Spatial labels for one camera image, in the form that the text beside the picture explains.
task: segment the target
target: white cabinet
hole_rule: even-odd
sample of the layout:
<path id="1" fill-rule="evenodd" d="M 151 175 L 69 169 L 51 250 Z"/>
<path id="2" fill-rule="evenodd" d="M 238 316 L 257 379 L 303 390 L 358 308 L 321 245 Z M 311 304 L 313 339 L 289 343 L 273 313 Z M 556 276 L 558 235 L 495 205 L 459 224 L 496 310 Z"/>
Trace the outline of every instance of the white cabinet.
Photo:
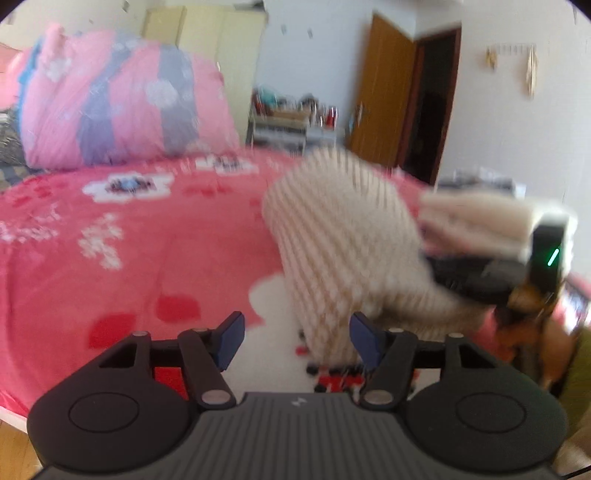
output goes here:
<path id="1" fill-rule="evenodd" d="M 256 64 L 267 14 L 218 5 L 148 11 L 144 37 L 215 61 L 241 141 L 246 140 Z"/>
<path id="2" fill-rule="evenodd" d="M 184 13 L 184 7 L 148 10 L 144 24 L 144 38 L 176 45 Z"/>

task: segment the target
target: circular pad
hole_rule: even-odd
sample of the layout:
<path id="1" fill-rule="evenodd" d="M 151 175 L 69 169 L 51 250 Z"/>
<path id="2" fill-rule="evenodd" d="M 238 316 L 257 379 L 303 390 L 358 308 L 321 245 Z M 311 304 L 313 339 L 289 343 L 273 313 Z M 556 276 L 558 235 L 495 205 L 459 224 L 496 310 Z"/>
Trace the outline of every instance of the circular pad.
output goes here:
<path id="1" fill-rule="evenodd" d="M 483 433 L 510 432 L 525 420 L 525 409 L 519 402 L 495 393 L 468 395 L 456 409 L 464 425 Z"/>
<path id="2" fill-rule="evenodd" d="M 120 393 L 96 393 L 81 398 L 70 410 L 70 420 L 87 432 L 107 433 L 131 425 L 139 415 L 139 405 Z"/>
<path id="3" fill-rule="evenodd" d="M 510 367 L 444 372 L 406 412 L 422 450 L 472 472 L 511 473 L 548 462 L 567 430 L 559 403 Z"/>

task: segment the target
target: hanging item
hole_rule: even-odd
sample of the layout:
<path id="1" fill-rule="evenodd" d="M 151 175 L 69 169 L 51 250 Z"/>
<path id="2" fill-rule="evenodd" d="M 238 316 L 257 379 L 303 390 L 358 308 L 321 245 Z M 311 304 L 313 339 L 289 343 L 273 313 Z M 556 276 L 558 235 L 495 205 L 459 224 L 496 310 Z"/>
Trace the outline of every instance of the hanging item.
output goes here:
<path id="1" fill-rule="evenodd" d="M 535 47 L 530 47 L 530 53 L 527 59 L 527 90 L 530 97 L 535 95 L 535 87 L 538 77 L 538 56 L 535 53 Z"/>
<path id="2" fill-rule="evenodd" d="M 496 71 L 496 67 L 498 65 L 498 60 L 499 60 L 499 56 L 498 53 L 496 52 L 495 48 L 487 48 L 486 49 L 486 64 L 493 69 L 494 71 Z"/>

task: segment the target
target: white wall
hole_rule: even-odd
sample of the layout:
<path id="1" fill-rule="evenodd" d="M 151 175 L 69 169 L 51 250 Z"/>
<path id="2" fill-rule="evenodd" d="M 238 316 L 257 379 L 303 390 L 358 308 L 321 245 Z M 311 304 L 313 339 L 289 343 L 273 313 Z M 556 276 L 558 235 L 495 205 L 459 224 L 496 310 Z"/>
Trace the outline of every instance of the white wall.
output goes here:
<path id="1" fill-rule="evenodd" d="M 484 166 L 575 209 L 580 228 L 574 268 L 591 276 L 591 24 L 577 25 L 565 0 L 465 0 L 422 6 L 417 34 L 462 23 L 462 53 L 440 175 Z M 486 67 L 486 47 L 536 43 L 534 99 L 525 94 L 526 56 Z"/>
<path id="2" fill-rule="evenodd" d="M 167 0 L 166 4 L 199 2 Z M 417 8 L 412 0 L 265 0 L 265 6 L 269 24 L 262 40 L 257 84 L 296 98 L 312 93 L 340 109 L 342 125 L 348 122 L 355 101 L 373 10 L 412 37 Z"/>
<path id="3" fill-rule="evenodd" d="M 128 0 L 129 11 L 123 11 L 124 0 L 25 0 L 14 12 L 13 24 L 0 25 L 0 42 L 15 48 L 32 46 L 50 21 L 61 23 L 66 33 L 115 28 L 139 34 L 144 25 L 146 8 L 159 0 Z"/>

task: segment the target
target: flower pattern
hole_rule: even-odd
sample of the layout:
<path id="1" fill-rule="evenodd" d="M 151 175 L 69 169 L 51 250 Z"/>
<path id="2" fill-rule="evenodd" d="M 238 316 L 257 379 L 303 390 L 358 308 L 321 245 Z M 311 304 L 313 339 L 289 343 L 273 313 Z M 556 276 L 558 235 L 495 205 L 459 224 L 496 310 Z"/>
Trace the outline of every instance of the flower pattern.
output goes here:
<path id="1" fill-rule="evenodd" d="M 259 172 L 258 166 L 254 163 L 239 157 L 228 157 L 225 155 L 209 155 L 207 158 L 200 158 L 195 161 L 198 170 L 213 170 L 218 175 L 252 175 Z"/>
<path id="2" fill-rule="evenodd" d="M 170 195 L 171 173 L 140 175 L 137 172 L 110 175 L 105 181 L 93 181 L 82 192 L 95 203 L 127 203 L 131 200 L 156 200 Z"/>
<path id="3" fill-rule="evenodd" d="M 189 144 L 185 153 L 191 155 L 195 153 L 211 153 L 211 151 L 212 148 L 209 143 L 204 142 L 203 140 L 195 140 Z"/>
<path id="4" fill-rule="evenodd" d="M 178 102 L 178 91 L 168 80 L 155 80 L 146 85 L 146 98 L 150 105 L 172 108 Z"/>
<path id="5" fill-rule="evenodd" d="M 55 59 L 48 66 L 45 75 L 53 82 L 59 82 L 70 70 L 72 59 Z"/>
<path id="6" fill-rule="evenodd" d="M 55 226 L 52 224 L 61 220 L 61 216 L 56 210 L 57 204 L 53 203 L 50 205 L 49 211 L 31 218 L 36 222 L 36 225 L 30 227 L 18 227 L 6 222 L 0 222 L 0 241 L 8 244 L 13 242 L 24 244 L 30 240 L 43 242 L 58 237 L 58 230 L 52 228 L 52 226 Z"/>
<path id="7" fill-rule="evenodd" d="M 95 223 L 82 230 L 82 239 L 78 240 L 82 255 L 86 258 L 101 258 L 100 266 L 106 270 L 123 268 L 117 250 L 107 243 L 107 240 L 123 239 L 123 230 L 115 224 L 116 220 L 115 214 L 104 214 Z"/>

